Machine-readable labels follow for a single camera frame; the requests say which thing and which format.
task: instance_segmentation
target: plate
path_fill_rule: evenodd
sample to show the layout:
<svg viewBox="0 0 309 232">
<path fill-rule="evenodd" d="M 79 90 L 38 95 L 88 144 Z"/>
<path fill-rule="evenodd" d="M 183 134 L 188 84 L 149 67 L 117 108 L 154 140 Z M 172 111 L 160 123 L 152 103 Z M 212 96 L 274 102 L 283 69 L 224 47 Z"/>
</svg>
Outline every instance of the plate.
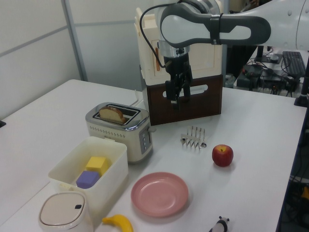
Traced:
<svg viewBox="0 0 309 232">
<path fill-rule="evenodd" d="M 131 200 L 146 215 L 162 218 L 179 212 L 189 196 L 188 186 L 172 173 L 151 173 L 132 188 Z"/>
</svg>

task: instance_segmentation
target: toaster lever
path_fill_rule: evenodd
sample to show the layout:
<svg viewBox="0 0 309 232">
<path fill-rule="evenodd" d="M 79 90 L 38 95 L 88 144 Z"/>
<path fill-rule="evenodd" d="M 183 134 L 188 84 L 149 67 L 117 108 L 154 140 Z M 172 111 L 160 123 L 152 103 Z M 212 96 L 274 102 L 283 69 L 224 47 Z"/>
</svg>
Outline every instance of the toaster lever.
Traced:
<svg viewBox="0 0 309 232">
<path fill-rule="evenodd" d="M 150 133 L 153 133 L 153 132 L 155 132 L 155 131 L 156 131 L 156 128 L 154 128 L 154 127 L 148 128 L 148 132 L 150 132 Z"/>
</svg>

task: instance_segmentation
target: bread slice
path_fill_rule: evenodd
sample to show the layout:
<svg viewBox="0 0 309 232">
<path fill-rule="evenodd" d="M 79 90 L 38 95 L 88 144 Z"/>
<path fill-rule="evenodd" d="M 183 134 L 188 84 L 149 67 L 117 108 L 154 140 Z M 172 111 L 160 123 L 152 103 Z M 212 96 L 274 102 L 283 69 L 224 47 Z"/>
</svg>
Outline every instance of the bread slice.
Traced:
<svg viewBox="0 0 309 232">
<path fill-rule="evenodd" d="M 104 106 L 98 111 L 100 118 L 107 121 L 118 122 L 124 124 L 126 122 L 126 118 L 123 113 L 111 106 Z"/>
</svg>

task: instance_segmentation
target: toast rack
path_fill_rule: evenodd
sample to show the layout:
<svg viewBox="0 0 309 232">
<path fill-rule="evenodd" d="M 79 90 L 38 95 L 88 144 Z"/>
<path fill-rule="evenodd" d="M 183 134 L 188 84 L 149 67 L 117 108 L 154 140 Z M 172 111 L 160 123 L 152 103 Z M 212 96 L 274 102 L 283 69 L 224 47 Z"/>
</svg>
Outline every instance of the toast rack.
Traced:
<svg viewBox="0 0 309 232">
<path fill-rule="evenodd" d="M 205 148 L 207 145 L 205 143 L 205 129 L 200 127 L 188 126 L 187 134 L 181 134 L 182 145 L 194 147 L 194 148 Z"/>
</svg>

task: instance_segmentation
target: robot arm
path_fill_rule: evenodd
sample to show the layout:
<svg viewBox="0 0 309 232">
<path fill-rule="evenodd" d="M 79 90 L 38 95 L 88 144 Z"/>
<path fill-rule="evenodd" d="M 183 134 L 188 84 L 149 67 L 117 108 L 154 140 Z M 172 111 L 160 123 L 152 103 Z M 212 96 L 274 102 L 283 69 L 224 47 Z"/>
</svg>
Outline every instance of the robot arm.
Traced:
<svg viewBox="0 0 309 232">
<path fill-rule="evenodd" d="M 197 4 L 211 0 L 185 0 L 157 15 L 164 40 L 181 48 L 195 43 L 267 45 L 309 50 L 309 1 L 272 0 L 239 14 L 209 14 Z"/>
<path fill-rule="evenodd" d="M 168 0 L 156 0 L 167 3 Z M 239 14 L 220 14 L 215 0 L 180 0 L 155 12 L 164 56 L 167 99 L 179 108 L 181 89 L 190 96 L 189 45 L 267 45 L 309 50 L 309 0 L 272 0 Z"/>
</svg>

